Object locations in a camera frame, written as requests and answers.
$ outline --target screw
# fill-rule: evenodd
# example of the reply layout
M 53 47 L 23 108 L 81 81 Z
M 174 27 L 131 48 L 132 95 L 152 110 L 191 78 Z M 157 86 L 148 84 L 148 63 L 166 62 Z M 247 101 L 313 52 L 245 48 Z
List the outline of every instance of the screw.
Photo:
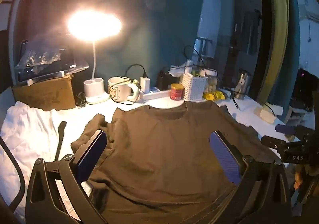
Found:
M 36 163 L 37 165 L 39 165 L 39 164 L 42 163 L 42 161 L 43 161 L 43 158 L 38 158 L 38 159 L 35 161 L 35 163 Z
M 275 165 L 278 165 L 278 166 L 279 166 L 279 165 L 281 165 L 281 164 L 282 164 L 282 162 L 281 162 L 280 159 L 276 159 L 276 160 L 275 160 Z
M 245 155 L 244 156 L 244 160 L 246 161 L 246 162 L 253 162 L 253 157 L 252 156 L 250 156 L 250 155 Z
M 73 157 L 73 156 L 72 156 L 71 154 L 67 154 L 67 155 L 65 155 L 65 156 L 63 157 L 63 159 L 64 159 L 65 161 L 69 161 L 69 160 L 71 160 L 72 157 Z

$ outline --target red can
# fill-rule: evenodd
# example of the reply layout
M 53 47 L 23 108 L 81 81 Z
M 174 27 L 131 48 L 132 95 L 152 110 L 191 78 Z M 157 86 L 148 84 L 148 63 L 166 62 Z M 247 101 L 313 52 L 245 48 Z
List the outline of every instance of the red can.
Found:
M 181 84 L 172 84 L 171 85 L 171 94 L 170 98 L 172 100 L 179 101 L 183 96 L 184 86 Z

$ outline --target yellow curtain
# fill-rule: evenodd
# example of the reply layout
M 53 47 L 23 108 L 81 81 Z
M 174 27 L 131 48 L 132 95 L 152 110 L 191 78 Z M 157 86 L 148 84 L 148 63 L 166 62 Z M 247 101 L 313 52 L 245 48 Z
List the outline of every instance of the yellow curtain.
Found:
M 289 0 L 273 0 L 273 9 L 275 15 L 275 34 L 268 71 L 257 97 L 257 102 L 260 104 L 264 104 L 267 101 L 272 87 L 275 84 L 287 45 Z

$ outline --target dark brown box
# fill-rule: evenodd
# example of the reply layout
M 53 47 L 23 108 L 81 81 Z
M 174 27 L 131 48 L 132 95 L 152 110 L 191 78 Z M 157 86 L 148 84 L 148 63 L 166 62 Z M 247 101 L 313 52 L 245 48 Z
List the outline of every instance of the dark brown box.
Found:
M 30 86 L 14 86 L 13 95 L 16 101 L 44 111 L 57 111 L 75 108 L 71 85 L 71 76 L 54 78 Z

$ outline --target brown t-shirt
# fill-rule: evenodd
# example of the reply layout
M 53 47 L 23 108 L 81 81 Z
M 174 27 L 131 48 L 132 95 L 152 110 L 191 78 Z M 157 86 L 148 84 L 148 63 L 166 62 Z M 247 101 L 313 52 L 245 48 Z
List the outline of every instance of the brown t-shirt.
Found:
M 71 144 L 73 151 L 97 129 L 107 133 L 108 145 L 89 180 L 110 224 L 187 224 L 214 212 L 234 184 L 210 147 L 213 131 L 221 131 L 243 155 L 269 163 L 277 158 L 252 127 L 211 101 L 172 109 L 116 109 L 110 124 L 97 115 Z

